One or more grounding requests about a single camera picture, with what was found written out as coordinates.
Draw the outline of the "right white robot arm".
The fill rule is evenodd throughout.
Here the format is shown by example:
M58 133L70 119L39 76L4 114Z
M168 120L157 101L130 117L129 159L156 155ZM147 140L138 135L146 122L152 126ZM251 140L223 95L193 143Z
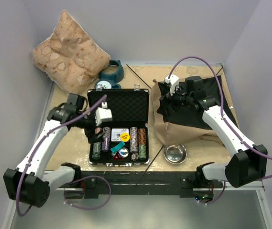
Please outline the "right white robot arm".
M207 187L213 180L221 180L238 188L265 177L267 149L245 137L227 116L221 105L221 88L209 93L206 80L199 76L181 82L178 76L171 75L157 85L161 93L157 113L179 122L187 118L186 123L191 126L209 126L231 155L227 164L209 162L198 166L195 172L198 186Z

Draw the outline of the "beige patterned pet cushion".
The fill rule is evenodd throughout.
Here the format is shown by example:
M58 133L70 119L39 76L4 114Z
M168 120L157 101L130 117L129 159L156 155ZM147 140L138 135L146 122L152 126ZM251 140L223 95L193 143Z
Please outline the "beige patterned pet cushion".
M68 94L84 93L111 58L66 10L32 56L36 67Z

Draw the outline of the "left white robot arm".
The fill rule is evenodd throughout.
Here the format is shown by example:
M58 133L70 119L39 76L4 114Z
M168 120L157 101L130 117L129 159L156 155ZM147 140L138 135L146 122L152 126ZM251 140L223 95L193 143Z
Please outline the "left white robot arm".
M10 199L30 206L42 207L50 194L53 181L43 180L46 166L58 144L71 128L83 129L90 144L102 139L101 133L95 133L97 121L93 114L101 103L106 101L103 95L88 110L83 109L86 98L69 94L66 102L49 111L44 128L26 157L15 169L7 169L3 175L5 187Z

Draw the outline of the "black poker chip case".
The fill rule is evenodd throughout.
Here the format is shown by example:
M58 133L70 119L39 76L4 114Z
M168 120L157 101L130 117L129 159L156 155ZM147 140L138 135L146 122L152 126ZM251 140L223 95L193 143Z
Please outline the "black poker chip case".
M87 93L89 105L93 105L103 95L112 112L112 121L102 123L104 139L90 145L89 163L111 167L127 167L144 165L149 162L149 96L147 89L104 89L89 90ZM111 141L113 128L128 128L130 140L117 152L111 148L119 142Z

